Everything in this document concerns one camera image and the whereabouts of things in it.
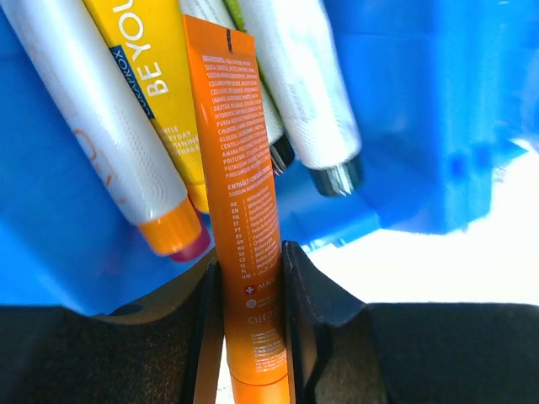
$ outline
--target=white tube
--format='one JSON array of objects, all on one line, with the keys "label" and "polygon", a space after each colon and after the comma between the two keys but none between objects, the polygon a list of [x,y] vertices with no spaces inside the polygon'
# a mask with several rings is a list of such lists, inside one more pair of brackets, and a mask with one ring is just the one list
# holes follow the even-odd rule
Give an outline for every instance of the white tube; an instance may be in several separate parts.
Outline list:
[{"label": "white tube", "polygon": [[125,218],[140,226],[188,209],[184,183],[83,2],[0,6]]},{"label": "white tube", "polygon": [[[236,29],[236,26],[232,21],[232,17],[228,13],[227,7],[222,0],[179,0],[179,5],[182,9],[182,13],[198,19],[210,21],[214,24],[219,24],[223,27]],[[268,142],[270,145],[274,145],[282,136],[285,135],[285,128],[279,116],[279,112],[271,99],[270,93],[263,82],[260,83],[260,90],[262,93],[262,106],[264,108]],[[272,150],[274,165],[275,152],[276,151]]]},{"label": "white tube", "polygon": [[350,162],[360,133],[319,0],[238,0],[247,32],[300,160],[312,170]]}]

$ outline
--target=blue plastic organizer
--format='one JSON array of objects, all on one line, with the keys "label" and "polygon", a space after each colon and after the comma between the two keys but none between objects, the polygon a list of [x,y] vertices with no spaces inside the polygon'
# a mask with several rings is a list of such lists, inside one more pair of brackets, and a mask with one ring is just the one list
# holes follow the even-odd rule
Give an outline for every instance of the blue plastic organizer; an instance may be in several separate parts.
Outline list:
[{"label": "blue plastic organizer", "polygon": [[[494,167],[522,153],[510,139],[539,132],[539,2],[326,6],[366,182],[324,198],[295,162],[276,180],[283,238],[313,250],[487,214]],[[122,218],[1,13],[0,73],[0,303],[110,313],[188,269]]]}]

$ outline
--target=brand logo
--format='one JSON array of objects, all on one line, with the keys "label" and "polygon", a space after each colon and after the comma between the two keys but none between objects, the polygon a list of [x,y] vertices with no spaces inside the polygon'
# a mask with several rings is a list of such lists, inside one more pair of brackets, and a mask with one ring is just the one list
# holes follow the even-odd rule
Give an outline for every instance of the brand logo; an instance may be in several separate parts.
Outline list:
[{"label": "brand logo", "polygon": [[[133,1],[134,0],[128,0],[120,6],[113,7],[112,12],[118,13],[119,15],[118,28],[125,38],[125,46],[133,50],[131,61],[136,61],[143,51],[151,49],[152,46],[148,43],[144,43],[146,42],[145,40],[142,41],[142,43],[139,42],[144,35],[144,24],[142,23],[141,18],[130,10],[133,6]],[[156,79],[157,77],[162,76],[161,67],[156,61],[153,62],[153,66],[145,65],[142,68],[138,67],[136,71],[143,82],[147,83],[148,80],[151,80],[146,84],[146,92],[149,97],[168,92],[167,83],[161,78]]]},{"label": "brand logo", "polygon": [[270,286],[271,284],[274,284],[274,283],[275,283],[275,275],[273,275],[268,280],[266,280],[266,281],[262,282],[261,284],[259,284],[259,289],[267,288],[268,286]]},{"label": "brand logo", "polygon": [[136,80],[135,73],[133,73],[133,70],[131,69],[131,65],[129,64],[124,50],[120,45],[117,45],[111,47],[110,51],[112,52],[112,56],[115,57],[116,64],[120,68],[121,72],[124,73],[125,79],[129,83],[129,87],[131,87],[131,90],[135,94],[136,99],[138,99],[138,102],[142,106],[142,109],[144,109],[144,112],[146,113],[147,117],[151,120],[154,119],[155,116],[153,115],[152,109],[150,108],[150,104],[146,101],[146,97],[144,97],[144,92],[142,91],[141,86]]},{"label": "brand logo", "polygon": [[96,173],[103,181],[104,186],[107,188],[107,190],[109,190],[110,195],[118,205],[124,204],[125,198],[118,194],[120,188],[115,186],[118,177],[116,176],[115,170],[112,168],[112,165],[107,157],[102,151],[93,145],[90,137],[84,130],[75,129],[73,133],[75,134],[78,143],[83,148],[84,153],[86,153],[86,156],[88,156],[88,159],[92,163]]},{"label": "brand logo", "polygon": [[279,307],[277,306],[275,309],[266,311],[264,314],[259,314],[257,316],[251,316],[248,319],[249,324],[260,324],[261,322],[269,322],[272,320],[277,313],[279,312]]}]

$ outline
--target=orange toothpaste tube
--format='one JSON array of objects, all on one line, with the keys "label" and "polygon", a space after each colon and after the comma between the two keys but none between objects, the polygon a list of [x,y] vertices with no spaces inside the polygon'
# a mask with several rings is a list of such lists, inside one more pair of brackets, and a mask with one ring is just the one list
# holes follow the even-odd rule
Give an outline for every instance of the orange toothpaste tube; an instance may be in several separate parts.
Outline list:
[{"label": "orange toothpaste tube", "polygon": [[277,199],[254,38],[184,16],[236,403],[290,402]]}]

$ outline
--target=yellow label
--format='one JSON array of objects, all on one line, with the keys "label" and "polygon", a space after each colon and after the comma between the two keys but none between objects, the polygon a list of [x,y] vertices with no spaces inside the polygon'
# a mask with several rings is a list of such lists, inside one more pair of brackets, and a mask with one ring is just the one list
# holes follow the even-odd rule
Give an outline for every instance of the yellow label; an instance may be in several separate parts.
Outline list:
[{"label": "yellow label", "polygon": [[198,210],[208,213],[178,0],[84,0]]}]

